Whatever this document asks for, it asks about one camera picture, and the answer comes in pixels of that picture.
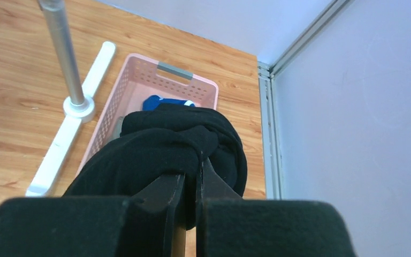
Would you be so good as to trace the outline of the grey white underwear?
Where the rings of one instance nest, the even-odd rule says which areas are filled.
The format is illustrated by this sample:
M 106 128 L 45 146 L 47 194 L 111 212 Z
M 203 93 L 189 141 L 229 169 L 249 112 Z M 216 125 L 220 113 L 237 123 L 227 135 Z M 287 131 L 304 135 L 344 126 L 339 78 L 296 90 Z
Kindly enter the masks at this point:
M 115 125 L 111 131 L 111 134 L 107 140 L 107 143 L 117 139 L 120 137 L 121 131 L 122 131 L 122 125 L 123 125 L 123 121 L 124 121 L 124 116 L 120 116 L 117 118 Z

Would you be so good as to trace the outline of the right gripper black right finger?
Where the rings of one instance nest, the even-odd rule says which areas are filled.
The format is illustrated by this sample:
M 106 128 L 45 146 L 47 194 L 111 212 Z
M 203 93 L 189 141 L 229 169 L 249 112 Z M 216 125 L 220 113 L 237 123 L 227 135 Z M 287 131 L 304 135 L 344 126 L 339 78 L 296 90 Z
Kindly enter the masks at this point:
M 355 256 L 346 224 L 329 203 L 245 200 L 202 164 L 196 186 L 197 256 Z

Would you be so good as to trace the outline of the blue underwear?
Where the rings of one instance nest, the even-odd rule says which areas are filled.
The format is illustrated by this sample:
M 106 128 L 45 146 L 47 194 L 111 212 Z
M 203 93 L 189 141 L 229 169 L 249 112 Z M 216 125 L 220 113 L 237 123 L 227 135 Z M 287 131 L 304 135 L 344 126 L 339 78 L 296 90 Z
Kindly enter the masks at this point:
M 175 104 L 175 105 L 185 105 L 194 107 L 195 104 L 191 100 L 180 100 L 180 99 L 170 99 L 163 98 L 158 95 L 151 95 L 146 100 L 142 102 L 142 111 L 152 111 L 155 110 L 160 104 Z

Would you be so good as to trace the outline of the black underwear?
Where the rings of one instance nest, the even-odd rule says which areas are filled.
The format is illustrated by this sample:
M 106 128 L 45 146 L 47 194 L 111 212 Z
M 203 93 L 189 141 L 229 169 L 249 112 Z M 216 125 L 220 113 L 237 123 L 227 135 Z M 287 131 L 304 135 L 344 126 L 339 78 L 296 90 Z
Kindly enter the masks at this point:
M 186 176 L 186 228 L 196 225 L 196 176 L 209 160 L 216 174 L 243 195 L 247 160 L 230 121 L 214 109 L 160 104 L 123 121 L 120 136 L 83 166 L 67 196 L 134 196 L 163 174 Z

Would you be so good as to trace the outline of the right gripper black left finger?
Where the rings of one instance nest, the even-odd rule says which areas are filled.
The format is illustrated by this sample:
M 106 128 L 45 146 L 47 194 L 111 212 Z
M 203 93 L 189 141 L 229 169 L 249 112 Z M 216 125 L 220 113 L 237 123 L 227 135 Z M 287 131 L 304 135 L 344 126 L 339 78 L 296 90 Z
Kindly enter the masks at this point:
M 0 256 L 183 256 L 183 175 L 135 196 L 13 198 L 0 205 Z

